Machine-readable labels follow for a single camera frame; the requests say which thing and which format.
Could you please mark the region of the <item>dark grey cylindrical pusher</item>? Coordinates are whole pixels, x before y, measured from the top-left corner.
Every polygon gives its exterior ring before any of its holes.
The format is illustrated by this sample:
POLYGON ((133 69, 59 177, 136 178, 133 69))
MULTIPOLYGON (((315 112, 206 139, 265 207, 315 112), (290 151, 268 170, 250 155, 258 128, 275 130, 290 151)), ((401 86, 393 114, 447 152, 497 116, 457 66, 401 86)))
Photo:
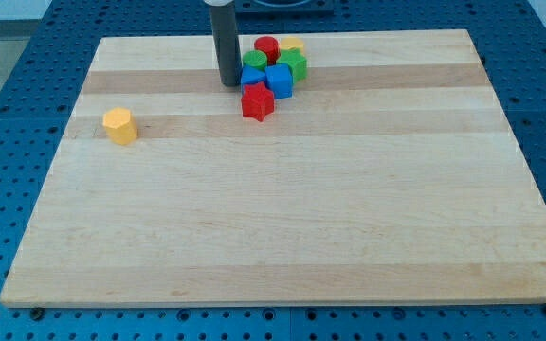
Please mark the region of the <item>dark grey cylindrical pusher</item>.
POLYGON ((234 3, 209 2, 209 16, 221 83, 237 86, 242 62, 234 3))

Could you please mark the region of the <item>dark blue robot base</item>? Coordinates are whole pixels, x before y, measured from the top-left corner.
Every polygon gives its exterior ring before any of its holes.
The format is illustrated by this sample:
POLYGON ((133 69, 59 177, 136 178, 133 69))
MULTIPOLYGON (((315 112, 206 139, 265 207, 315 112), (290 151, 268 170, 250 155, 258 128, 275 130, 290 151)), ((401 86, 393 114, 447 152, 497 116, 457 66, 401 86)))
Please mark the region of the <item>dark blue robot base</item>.
POLYGON ((237 14, 333 13, 334 0, 236 0, 237 14))

